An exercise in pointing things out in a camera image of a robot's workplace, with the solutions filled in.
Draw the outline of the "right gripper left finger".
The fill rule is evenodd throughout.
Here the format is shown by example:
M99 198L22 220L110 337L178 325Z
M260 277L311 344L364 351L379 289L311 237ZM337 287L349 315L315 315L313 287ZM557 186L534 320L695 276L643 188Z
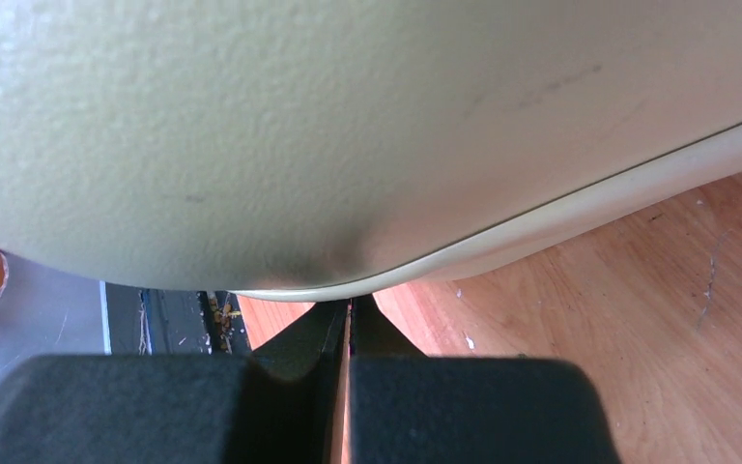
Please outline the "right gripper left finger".
M0 463L327 463L349 308L249 355L30 359L0 385Z

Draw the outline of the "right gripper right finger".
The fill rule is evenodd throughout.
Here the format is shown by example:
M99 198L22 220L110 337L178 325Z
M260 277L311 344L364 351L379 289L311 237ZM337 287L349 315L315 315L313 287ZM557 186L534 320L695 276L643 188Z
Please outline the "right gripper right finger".
M356 463L617 463L601 399L571 362L431 357L365 295L351 301Z

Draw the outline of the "cream suitcase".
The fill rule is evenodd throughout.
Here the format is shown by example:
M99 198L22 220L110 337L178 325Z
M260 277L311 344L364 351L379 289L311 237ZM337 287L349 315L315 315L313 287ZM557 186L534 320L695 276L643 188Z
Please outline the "cream suitcase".
M288 302L742 171L742 1L0 1L0 248Z

